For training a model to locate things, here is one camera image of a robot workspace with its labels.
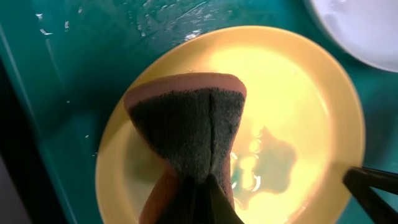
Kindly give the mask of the green scrubbing sponge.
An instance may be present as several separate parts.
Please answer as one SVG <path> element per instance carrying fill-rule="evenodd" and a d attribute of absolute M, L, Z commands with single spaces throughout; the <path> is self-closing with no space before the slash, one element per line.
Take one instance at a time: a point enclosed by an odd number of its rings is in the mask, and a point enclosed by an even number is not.
<path fill-rule="evenodd" d="M 245 100 L 243 82 L 225 73 L 162 77 L 126 93 L 133 126 L 164 167 L 141 223 L 212 223 L 209 174 L 234 208 L 230 153 Z"/>

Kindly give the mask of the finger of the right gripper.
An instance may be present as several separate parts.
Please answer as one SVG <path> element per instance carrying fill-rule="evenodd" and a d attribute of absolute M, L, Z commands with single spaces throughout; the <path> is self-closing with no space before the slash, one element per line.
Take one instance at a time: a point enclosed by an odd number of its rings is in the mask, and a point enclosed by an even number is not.
<path fill-rule="evenodd" d="M 350 167 L 343 177 L 343 183 L 374 223 L 397 223 L 397 211 L 373 190 L 397 195 L 396 173 Z"/>

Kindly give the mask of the yellow-green plate front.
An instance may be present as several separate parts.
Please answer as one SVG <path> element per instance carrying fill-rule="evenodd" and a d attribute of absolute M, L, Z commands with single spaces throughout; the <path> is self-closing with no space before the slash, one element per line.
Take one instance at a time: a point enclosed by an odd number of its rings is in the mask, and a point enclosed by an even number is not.
<path fill-rule="evenodd" d="M 351 195 L 346 171 L 362 163 L 364 119 L 343 67 L 287 30 L 210 32 L 157 59 L 132 83 L 227 73 L 246 87 L 230 153 L 234 209 L 243 223 L 334 223 Z"/>

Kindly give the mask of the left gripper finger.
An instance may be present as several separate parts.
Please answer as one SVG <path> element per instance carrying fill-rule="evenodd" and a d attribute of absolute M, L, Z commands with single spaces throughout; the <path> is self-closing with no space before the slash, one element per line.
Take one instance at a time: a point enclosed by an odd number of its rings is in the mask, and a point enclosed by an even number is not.
<path fill-rule="evenodd" d="M 213 174 L 206 179 L 210 196 L 210 217 L 214 224 L 244 224 L 229 203 Z"/>

